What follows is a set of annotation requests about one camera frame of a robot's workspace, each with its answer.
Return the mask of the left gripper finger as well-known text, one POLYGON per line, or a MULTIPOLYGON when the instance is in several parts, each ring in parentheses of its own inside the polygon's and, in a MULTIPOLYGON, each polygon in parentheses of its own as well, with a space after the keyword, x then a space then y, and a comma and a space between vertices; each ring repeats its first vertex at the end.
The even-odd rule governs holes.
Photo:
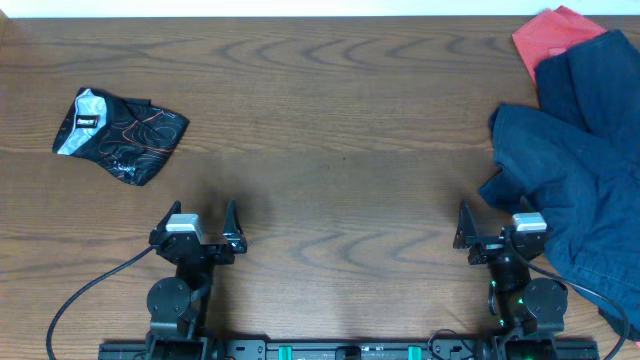
POLYGON ((157 226, 155 227, 155 231, 157 233, 164 233, 166 232, 166 226, 169 222, 169 220, 171 219, 171 217, 175 214, 181 214, 182 213, 182 205, 181 202, 179 200, 176 200, 171 207, 169 208, 168 212, 165 214, 165 216, 161 219, 161 221, 157 224, 157 226))
POLYGON ((234 253, 247 252, 247 240, 238 220, 235 200, 229 201, 223 227, 223 236, 234 253))

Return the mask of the blue denim shorts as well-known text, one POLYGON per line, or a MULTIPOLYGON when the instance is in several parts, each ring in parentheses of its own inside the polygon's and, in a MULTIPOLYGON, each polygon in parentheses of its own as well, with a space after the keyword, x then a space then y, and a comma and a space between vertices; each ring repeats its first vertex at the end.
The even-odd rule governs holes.
POLYGON ((479 190, 516 213, 521 199, 552 230, 545 256, 586 297, 639 323, 639 169, 603 139, 524 106, 501 105, 489 126, 498 173, 479 190))

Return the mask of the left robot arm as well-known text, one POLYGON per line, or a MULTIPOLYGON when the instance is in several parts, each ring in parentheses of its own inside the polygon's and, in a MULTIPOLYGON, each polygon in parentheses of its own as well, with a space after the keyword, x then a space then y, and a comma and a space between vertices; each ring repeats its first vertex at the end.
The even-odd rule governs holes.
POLYGON ((248 244, 236 202, 227 207, 220 244, 205 244, 200 218, 184 213, 176 201, 151 231, 149 245, 176 266, 175 275, 157 281, 146 300, 151 315, 144 360, 220 360, 226 346, 206 329, 207 309, 217 266, 232 265, 248 244))

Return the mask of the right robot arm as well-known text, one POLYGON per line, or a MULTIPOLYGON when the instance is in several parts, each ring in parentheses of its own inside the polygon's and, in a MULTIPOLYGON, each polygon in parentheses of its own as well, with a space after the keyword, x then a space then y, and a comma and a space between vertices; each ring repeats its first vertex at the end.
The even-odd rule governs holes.
POLYGON ((532 278, 531 261, 542 254, 549 228, 538 212, 517 213, 495 236, 479 234, 466 201, 458 210, 455 249, 469 251, 471 265, 489 269, 488 308, 501 329, 476 342, 476 359, 560 358, 555 335, 564 330, 568 307, 565 285, 532 278))

